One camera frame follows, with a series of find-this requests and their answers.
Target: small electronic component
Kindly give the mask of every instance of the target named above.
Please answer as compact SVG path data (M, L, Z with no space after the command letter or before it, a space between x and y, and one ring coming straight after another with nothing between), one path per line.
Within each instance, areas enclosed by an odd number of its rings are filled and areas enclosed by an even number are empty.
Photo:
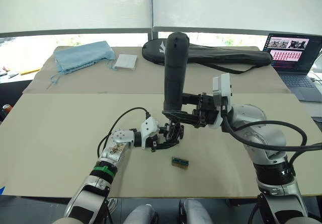
M189 166L189 161L184 160L184 159L180 159L180 158L177 158L177 157L172 157L172 165L177 166L177 167L182 168L182 169L187 169L188 166Z

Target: blue cloth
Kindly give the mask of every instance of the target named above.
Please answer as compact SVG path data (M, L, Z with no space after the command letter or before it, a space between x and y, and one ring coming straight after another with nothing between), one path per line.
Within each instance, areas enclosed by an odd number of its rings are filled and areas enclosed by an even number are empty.
M58 74L52 76L51 81L57 83L62 74L72 73L102 60L114 60L115 53L106 41L101 41L56 51L54 57Z

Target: beige table surface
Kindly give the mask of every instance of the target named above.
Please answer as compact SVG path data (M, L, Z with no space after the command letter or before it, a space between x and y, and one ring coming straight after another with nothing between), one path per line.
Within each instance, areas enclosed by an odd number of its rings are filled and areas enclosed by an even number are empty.
M160 124L163 95L24 94L0 125L0 186L5 195L71 197L97 160L97 144L125 110L145 107ZM322 133L293 94L235 94L235 103L254 104L268 119L302 128L308 143ZM133 111L117 128L139 128L143 111ZM288 145L300 136L281 127ZM322 152L308 152L295 162L302 194L322 194ZM188 170L171 165L171 157L190 161ZM248 197L259 191L255 170L243 145L221 130L185 125L178 146L151 153L133 148L121 183L120 197Z
M56 50L68 48L57 47ZM259 50L257 47L231 47L245 50ZM163 94L164 66L153 64L142 56L141 47L114 47L119 54L137 55L136 70L112 70L107 61L61 76L57 84L50 78L57 74L53 55L45 62L24 93L122 93ZM248 64L227 64L226 67L245 70ZM187 66L184 92L198 94L212 93L212 78L222 71L190 63ZM235 93L290 93L271 65L252 69L236 75L230 74Z

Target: floor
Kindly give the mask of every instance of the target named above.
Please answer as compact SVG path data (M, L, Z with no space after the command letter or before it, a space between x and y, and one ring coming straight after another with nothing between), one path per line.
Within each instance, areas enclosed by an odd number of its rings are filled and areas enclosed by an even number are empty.
M226 199L198 199L207 209L214 224L247 223L254 204L228 206ZM319 215L315 197L304 198L307 209ZM137 206L151 204L159 214L159 224L178 223L179 199L172 198L124 198L120 199L112 214L114 224L122 223ZM63 216L66 205L14 196L0 195L1 224L50 224ZM257 212L253 223L263 223Z

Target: laptop screen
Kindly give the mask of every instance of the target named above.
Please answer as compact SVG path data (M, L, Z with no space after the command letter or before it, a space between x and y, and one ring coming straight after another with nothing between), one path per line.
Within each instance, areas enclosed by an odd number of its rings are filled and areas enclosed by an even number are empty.
M322 48L322 36L269 34L263 51L278 72L307 74Z

